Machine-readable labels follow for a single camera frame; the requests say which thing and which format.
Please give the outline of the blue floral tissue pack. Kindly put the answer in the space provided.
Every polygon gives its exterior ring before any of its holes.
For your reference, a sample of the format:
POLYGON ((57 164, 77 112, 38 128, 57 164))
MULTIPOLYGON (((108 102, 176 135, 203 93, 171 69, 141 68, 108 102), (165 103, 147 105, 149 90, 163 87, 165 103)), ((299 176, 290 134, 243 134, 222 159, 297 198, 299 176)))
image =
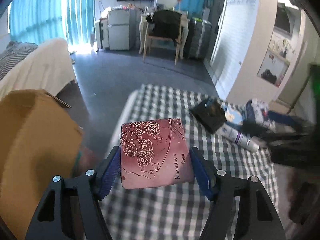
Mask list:
POLYGON ((225 112, 226 122, 229 126, 231 125, 242 125, 244 120, 244 115, 232 107, 222 104, 222 109, 225 112))

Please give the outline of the white lotion tube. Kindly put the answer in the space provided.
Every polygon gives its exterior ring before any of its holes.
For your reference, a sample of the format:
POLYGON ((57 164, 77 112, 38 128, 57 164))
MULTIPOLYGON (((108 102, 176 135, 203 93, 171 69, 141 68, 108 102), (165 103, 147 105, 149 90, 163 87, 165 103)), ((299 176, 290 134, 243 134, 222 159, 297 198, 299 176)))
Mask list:
POLYGON ((217 133, 250 152, 257 152, 259 150, 259 145, 251 138, 246 137, 241 132, 232 128, 231 126, 228 126, 227 124, 223 124, 217 130, 217 133))

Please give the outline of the checkered tablecloth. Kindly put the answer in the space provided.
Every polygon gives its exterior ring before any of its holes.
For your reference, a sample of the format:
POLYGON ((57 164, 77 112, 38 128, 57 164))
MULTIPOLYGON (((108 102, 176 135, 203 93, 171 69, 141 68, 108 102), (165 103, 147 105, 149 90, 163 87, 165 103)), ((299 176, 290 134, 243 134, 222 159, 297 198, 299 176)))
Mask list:
POLYGON ((142 85, 121 122, 120 174, 101 210, 113 239, 198 239, 210 201, 195 181, 189 148, 235 178, 256 176, 274 205, 278 187, 268 150, 248 151, 191 114, 205 94, 142 85))

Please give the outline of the black glossy box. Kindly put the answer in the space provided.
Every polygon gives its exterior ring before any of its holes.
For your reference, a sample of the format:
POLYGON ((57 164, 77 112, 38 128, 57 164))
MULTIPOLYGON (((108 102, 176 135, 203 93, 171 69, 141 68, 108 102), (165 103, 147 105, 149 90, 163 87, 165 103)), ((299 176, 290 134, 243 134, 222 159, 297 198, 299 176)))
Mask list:
POLYGON ((189 111, 210 134, 214 134, 227 121, 222 106, 213 98, 204 99, 189 111))

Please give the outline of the cardboard box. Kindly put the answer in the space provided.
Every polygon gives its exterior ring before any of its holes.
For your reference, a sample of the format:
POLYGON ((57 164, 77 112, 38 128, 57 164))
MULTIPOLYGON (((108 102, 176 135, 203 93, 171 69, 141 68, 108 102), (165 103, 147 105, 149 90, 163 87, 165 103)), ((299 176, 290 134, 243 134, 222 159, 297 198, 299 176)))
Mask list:
POLYGON ((69 178, 82 130, 69 105, 45 90, 16 90, 1 100, 1 218, 24 239, 53 176, 69 178))

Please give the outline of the black suitcase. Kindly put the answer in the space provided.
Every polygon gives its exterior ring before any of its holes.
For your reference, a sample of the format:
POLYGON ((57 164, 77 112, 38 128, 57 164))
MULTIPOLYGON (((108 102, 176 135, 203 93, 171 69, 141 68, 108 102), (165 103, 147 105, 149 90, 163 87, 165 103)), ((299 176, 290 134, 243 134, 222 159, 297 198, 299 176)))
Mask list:
POLYGON ((184 46, 184 56, 192 59, 204 59, 206 57, 212 24, 209 21, 193 17, 188 25, 189 33, 184 46))

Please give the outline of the bed with beige cover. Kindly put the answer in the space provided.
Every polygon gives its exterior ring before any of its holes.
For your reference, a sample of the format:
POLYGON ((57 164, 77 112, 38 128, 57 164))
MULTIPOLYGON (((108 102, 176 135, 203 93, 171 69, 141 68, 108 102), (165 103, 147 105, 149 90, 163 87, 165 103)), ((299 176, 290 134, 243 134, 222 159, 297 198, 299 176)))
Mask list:
POLYGON ((67 42, 54 38, 40 44, 1 79, 1 98, 24 89, 44 89, 56 96, 72 81, 76 77, 67 42))

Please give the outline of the white drawer cabinet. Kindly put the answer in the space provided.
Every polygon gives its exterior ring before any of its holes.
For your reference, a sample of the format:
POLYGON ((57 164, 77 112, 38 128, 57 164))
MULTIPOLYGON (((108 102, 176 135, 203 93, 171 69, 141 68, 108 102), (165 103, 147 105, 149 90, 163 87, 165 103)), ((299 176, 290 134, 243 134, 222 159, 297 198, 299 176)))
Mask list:
POLYGON ((95 40, 97 43, 97 50, 109 48, 108 39, 108 19, 95 21, 95 40))

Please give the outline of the white mini fridge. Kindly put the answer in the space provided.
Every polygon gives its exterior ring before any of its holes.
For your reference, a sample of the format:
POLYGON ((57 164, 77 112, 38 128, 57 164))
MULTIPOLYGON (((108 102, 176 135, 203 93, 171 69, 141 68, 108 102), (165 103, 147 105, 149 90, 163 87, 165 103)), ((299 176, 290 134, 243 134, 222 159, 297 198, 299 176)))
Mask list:
POLYGON ((136 42, 136 11, 117 9, 108 13, 110 50, 130 50, 136 42))

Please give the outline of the white dressing table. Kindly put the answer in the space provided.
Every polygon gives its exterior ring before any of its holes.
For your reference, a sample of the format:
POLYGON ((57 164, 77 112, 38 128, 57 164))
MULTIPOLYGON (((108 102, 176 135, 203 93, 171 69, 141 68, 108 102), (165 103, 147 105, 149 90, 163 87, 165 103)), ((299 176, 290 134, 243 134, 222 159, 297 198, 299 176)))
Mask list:
MULTIPOLYGON (((142 54, 142 52, 144 51, 145 34, 146 34, 146 28, 148 25, 148 22, 146 20, 147 15, 148 14, 141 14, 141 19, 139 23, 139 37, 140 37, 139 54, 142 54)), ((189 34, 189 21, 190 20, 186 17, 186 15, 182 14, 181 16, 182 41, 181 41, 180 52, 179 52, 180 59, 183 59, 183 50, 189 34)))

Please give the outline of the black backpack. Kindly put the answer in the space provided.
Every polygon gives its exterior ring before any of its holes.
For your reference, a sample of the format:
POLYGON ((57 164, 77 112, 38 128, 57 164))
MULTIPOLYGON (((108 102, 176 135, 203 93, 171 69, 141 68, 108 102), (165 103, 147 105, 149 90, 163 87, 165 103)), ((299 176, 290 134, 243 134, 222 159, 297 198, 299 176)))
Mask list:
POLYGON ((170 10, 159 10, 152 16, 148 15, 146 20, 153 26, 148 34, 152 37, 168 38, 177 43, 181 33, 181 16, 179 12, 170 10))

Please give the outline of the blue curtain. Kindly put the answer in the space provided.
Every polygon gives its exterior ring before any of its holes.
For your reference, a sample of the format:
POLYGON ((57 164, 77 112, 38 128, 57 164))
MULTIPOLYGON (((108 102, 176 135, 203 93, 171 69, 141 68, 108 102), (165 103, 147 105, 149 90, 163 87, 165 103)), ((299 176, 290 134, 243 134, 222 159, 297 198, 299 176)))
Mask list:
POLYGON ((9 34, 13 41, 42 42, 60 37, 70 46, 86 44, 94 32, 94 0, 13 0, 9 34))

